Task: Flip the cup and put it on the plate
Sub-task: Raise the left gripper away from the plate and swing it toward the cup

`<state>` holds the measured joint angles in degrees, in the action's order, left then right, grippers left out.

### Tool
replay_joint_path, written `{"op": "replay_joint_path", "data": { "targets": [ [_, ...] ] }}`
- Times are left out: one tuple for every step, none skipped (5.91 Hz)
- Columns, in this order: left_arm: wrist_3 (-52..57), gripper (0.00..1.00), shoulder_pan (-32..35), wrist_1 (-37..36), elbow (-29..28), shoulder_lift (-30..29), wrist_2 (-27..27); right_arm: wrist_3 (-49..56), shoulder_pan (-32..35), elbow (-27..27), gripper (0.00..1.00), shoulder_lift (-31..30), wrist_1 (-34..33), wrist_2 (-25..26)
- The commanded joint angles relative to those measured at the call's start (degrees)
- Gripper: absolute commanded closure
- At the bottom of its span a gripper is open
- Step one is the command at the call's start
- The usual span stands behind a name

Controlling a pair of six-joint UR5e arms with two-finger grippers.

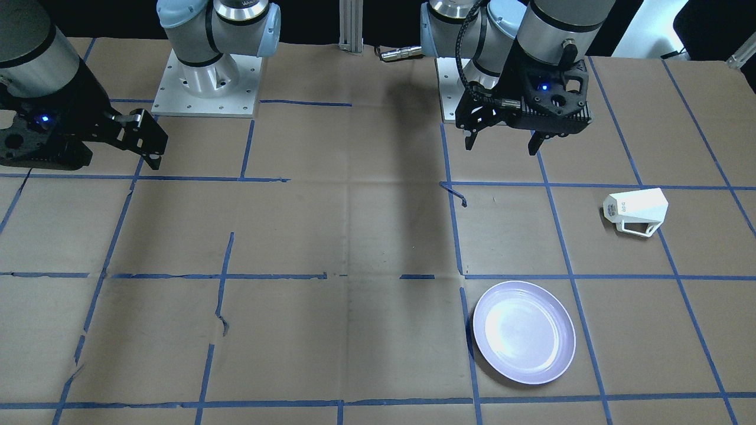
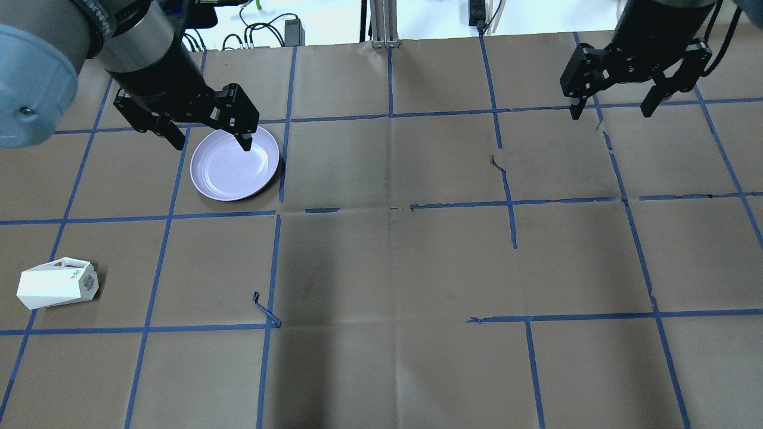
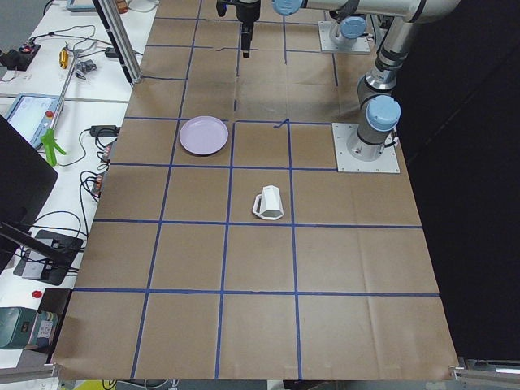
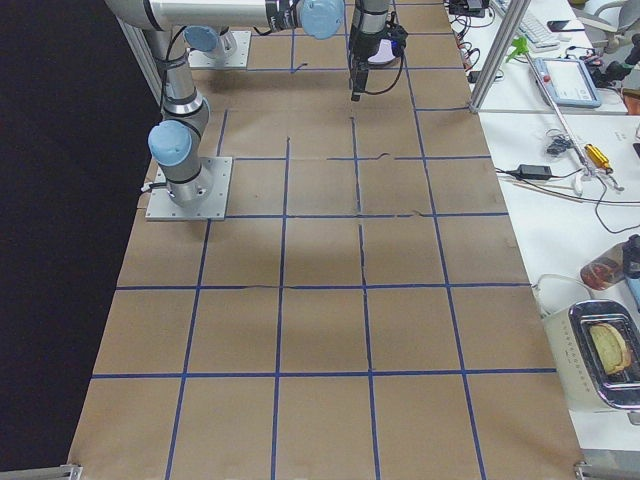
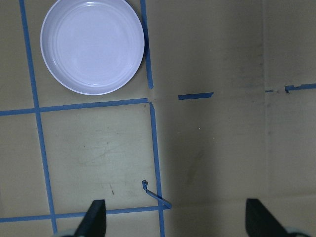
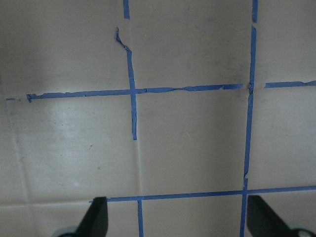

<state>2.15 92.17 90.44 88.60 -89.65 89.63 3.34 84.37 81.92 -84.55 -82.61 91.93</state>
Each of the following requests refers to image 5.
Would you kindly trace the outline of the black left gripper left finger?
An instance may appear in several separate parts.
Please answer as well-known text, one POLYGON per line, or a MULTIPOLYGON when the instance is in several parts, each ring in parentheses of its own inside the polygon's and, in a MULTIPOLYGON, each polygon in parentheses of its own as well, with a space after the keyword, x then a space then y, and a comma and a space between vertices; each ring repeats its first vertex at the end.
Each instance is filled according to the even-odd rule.
POLYGON ((105 200, 94 200, 76 229, 75 237, 104 237, 106 234, 105 200))

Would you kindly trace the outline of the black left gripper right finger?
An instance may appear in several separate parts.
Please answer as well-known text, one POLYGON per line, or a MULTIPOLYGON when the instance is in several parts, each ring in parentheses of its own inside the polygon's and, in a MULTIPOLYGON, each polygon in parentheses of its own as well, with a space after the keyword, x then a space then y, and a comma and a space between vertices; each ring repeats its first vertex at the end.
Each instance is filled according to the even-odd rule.
POLYGON ((249 237, 288 236, 286 229, 256 198, 246 200, 245 229, 249 237))

